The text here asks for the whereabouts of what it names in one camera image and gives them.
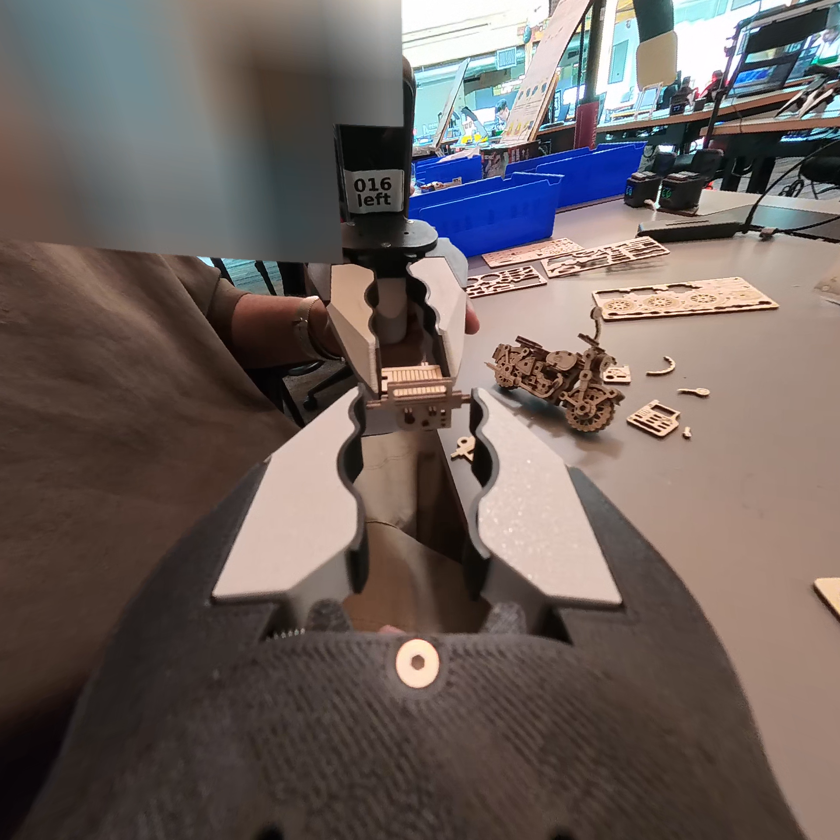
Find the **background table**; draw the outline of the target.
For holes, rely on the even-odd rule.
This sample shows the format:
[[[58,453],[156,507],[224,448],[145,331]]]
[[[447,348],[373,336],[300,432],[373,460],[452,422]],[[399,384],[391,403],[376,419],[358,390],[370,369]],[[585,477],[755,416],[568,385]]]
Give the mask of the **background table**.
[[[814,78],[806,78],[805,83],[780,91],[764,93],[744,98],[726,98],[721,103],[717,120],[728,122],[733,119],[745,119],[760,116],[767,112],[777,112],[794,95],[799,94],[813,83]],[[707,126],[713,107],[706,107],[698,112],[685,112],[669,115],[667,111],[645,114],[638,119],[621,119],[600,124],[595,128],[595,143],[624,142],[626,138],[642,136],[645,132],[669,132],[681,140],[687,137],[696,139],[700,129]],[[574,147],[574,122],[553,125],[541,129],[537,134],[538,142],[546,143],[552,152],[567,151]]]

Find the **person's left forearm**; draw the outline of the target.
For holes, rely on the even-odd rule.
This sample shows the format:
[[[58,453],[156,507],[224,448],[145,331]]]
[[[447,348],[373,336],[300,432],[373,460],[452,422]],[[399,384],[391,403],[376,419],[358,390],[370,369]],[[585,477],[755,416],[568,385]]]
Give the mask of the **person's left forearm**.
[[[220,280],[206,317],[240,366],[259,370],[313,360],[295,330],[297,311],[293,299],[246,293]]]

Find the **wooden parts sheet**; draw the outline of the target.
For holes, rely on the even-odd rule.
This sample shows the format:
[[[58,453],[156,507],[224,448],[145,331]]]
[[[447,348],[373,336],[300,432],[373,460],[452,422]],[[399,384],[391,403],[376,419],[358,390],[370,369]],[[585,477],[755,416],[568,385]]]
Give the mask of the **wooden parts sheet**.
[[[470,299],[480,299],[547,284],[532,266],[520,266],[469,277],[465,290]]]
[[[595,270],[625,270],[636,263],[660,259],[670,253],[651,237],[635,237],[596,248],[579,248],[567,255],[552,256],[540,261],[549,279],[577,277]]]
[[[535,260],[567,256],[580,249],[582,249],[582,246],[574,241],[567,238],[558,238],[494,251],[482,255],[482,258],[489,268],[498,269]]]

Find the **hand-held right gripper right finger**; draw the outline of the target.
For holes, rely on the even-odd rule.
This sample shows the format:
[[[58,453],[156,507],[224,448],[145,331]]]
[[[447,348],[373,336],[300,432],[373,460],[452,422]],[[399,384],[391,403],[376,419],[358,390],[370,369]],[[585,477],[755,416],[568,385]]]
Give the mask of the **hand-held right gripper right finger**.
[[[611,610],[623,599],[562,458],[486,390],[469,406],[471,471],[465,582],[489,604],[514,602],[527,623],[554,606]]]

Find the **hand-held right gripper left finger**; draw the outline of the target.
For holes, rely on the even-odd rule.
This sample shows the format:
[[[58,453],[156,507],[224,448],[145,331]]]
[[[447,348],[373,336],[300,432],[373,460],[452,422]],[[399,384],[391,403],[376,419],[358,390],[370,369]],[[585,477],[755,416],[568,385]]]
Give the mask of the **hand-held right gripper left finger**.
[[[363,388],[345,393],[267,459],[213,588],[216,602],[267,602],[305,623],[320,600],[342,602],[368,574],[361,472]]]

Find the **black battery charger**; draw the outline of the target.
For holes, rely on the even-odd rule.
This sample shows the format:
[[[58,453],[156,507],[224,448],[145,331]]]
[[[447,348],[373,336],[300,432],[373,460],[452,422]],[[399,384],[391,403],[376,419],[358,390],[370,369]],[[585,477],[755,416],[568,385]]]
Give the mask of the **black battery charger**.
[[[668,173],[658,193],[658,209],[672,213],[694,212],[708,179],[693,171]]]
[[[626,180],[624,203],[629,207],[655,205],[663,180],[653,171],[636,171]]]

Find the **black chair base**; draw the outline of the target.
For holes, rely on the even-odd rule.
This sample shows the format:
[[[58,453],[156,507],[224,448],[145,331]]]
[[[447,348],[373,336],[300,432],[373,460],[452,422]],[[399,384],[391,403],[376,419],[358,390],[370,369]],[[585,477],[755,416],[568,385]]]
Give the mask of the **black chair base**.
[[[354,383],[354,374],[345,362],[325,361],[306,377],[301,405],[311,415],[319,413]]]

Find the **wooden model assembly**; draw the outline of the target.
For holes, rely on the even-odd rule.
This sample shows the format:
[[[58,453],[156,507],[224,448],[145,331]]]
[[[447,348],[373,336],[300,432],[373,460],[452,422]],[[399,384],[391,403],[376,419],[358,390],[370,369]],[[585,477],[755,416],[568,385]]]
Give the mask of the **wooden model assembly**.
[[[366,404],[365,434],[450,428],[453,414],[471,400],[454,385],[437,364],[382,368],[381,396]]]

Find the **grey desk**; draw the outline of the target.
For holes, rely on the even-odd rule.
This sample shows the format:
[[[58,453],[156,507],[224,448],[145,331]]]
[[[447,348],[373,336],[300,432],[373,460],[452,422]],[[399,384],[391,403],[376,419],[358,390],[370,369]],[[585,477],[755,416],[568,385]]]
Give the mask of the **grey desk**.
[[[728,651],[803,831],[838,838],[838,621],[812,587],[838,576],[838,306],[815,291],[838,246],[741,236],[669,251],[474,301],[480,331],[465,343],[458,386],[492,390],[486,362],[518,335],[580,347],[594,291],[741,277],[779,304],[607,323],[603,344],[633,380],[613,424],[593,437],[572,434],[529,395],[500,400],[683,579]],[[675,371],[647,377],[664,355]],[[683,387],[710,396],[678,394]],[[626,422],[653,400],[681,412],[665,438]]]

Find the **person's brown clothing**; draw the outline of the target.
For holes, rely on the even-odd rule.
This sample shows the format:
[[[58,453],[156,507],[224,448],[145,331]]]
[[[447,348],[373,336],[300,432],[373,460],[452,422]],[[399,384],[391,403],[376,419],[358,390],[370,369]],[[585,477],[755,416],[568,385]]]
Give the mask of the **person's brown clothing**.
[[[220,280],[2,241],[2,838],[516,832],[468,720],[494,643],[465,636],[487,615],[447,554],[466,536],[417,539],[436,433],[362,437],[350,614],[209,605],[301,430],[208,321]]]

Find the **blue plastic bin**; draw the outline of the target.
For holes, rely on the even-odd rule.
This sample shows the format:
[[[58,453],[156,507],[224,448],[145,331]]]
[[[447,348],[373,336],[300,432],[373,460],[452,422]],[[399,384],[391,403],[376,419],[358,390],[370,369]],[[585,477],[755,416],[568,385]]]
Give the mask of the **blue plastic bin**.
[[[563,175],[520,172],[414,195],[409,217],[432,225],[465,256],[549,238]]]
[[[627,179],[638,170],[645,141],[599,144],[511,163],[504,178],[520,182],[521,173],[560,175],[558,209],[622,196]]]
[[[482,163],[479,154],[468,157],[428,157],[414,163],[414,175],[415,184],[419,188],[455,181],[466,184],[482,179]]]

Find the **person's left hand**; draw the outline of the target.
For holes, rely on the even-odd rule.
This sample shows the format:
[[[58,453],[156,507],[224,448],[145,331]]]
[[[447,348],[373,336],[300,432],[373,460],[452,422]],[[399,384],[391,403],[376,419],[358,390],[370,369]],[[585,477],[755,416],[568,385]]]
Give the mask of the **person's left hand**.
[[[466,303],[465,334],[471,335],[480,329],[480,321],[471,303]],[[343,356],[338,338],[333,330],[327,309],[318,297],[308,315],[308,330],[312,345],[318,343],[322,349],[332,355]],[[424,361],[422,341],[424,339],[423,325],[417,317],[415,308],[410,308],[407,314],[405,338],[395,344],[381,348],[381,362],[384,366],[399,366],[420,364]]]

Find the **wooden display board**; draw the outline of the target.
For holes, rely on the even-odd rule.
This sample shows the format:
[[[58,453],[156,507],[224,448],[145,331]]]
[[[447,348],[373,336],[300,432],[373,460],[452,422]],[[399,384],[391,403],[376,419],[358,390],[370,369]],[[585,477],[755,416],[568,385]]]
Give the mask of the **wooden display board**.
[[[528,66],[501,141],[523,144],[536,140],[543,115],[553,97],[556,70],[574,32],[592,1],[559,1]]]

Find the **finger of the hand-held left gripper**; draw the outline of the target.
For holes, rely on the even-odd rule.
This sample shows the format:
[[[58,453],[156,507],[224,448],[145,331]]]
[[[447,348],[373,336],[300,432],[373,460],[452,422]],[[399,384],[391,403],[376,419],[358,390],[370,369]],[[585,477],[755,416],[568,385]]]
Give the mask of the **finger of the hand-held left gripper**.
[[[406,294],[423,330],[425,361],[454,381],[466,336],[467,271],[467,258],[448,239],[406,267]]]
[[[374,308],[368,300],[375,274],[355,264],[334,265],[330,267],[330,280],[327,310],[343,357],[372,397],[380,398],[379,341],[371,326]]]

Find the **black stand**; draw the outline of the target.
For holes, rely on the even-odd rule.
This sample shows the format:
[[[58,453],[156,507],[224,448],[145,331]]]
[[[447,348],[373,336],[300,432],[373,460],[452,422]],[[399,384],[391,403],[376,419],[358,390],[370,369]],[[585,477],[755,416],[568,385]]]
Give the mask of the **black stand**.
[[[725,145],[722,143],[725,138],[717,137],[715,132],[720,126],[742,118],[740,112],[739,102],[732,93],[734,81],[738,75],[737,71],[741,69],[742,64],[742,47],[749,37],[751,17],[741,18],[734,29],[732,37],[728,40],[724,51],[727,56],[727,65],[722,74],[722,81],[713,88],[712,111],[707,126],[705,139],[703,140],[701,163],[711,168],[711,163],[714,162],[716,169],[714,173],[708,172],[710,176],[709,183],[715,181],[722,172],[722,166],[725,154]]]

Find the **wooden grille panel piece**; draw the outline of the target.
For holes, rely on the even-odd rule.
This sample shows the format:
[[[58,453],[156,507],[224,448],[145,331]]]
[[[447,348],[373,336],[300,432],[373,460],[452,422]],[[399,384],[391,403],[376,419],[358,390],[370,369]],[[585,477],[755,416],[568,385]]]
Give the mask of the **wooden grille panel piece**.
[[[658,400],[640,407],[626,418],[626,423],[656,438],[666,438],[679,428],[681,412]]]

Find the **wooden sheet with gear wheels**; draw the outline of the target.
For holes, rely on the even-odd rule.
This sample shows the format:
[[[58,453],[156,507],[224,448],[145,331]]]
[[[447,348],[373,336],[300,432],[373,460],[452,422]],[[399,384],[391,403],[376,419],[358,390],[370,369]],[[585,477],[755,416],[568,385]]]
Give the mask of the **wooden sheet with gear wheels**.
[[[779,304],[745,279],[734,276],[647,287],[596,290],[594,304],[605,322],[772,311]]]

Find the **wooden motorcycle model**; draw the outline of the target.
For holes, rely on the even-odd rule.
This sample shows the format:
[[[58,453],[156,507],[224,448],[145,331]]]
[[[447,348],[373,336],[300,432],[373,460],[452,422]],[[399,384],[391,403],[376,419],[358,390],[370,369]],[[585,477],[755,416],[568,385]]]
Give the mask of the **wooden motorcycle model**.
[[[604,382],[615,358],[596,339],[579,337],[590,346],[583,353],[550,351],[517,336],[514,344],[500,343],[486,366],[503,390],[521,388],[562,408],[567,424],[578,432],[597,433],[612,423],[624,394]]]

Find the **background computer monitor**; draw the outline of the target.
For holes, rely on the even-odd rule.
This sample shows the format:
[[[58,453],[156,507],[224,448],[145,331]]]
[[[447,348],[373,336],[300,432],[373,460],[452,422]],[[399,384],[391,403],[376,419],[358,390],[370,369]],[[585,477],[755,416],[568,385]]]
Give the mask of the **background computer monitor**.
[[[727,95],[743,98],[782,89],[802,79],[817,58],[832,13],[829,7],[797,15],[743,19],[734,34]]]

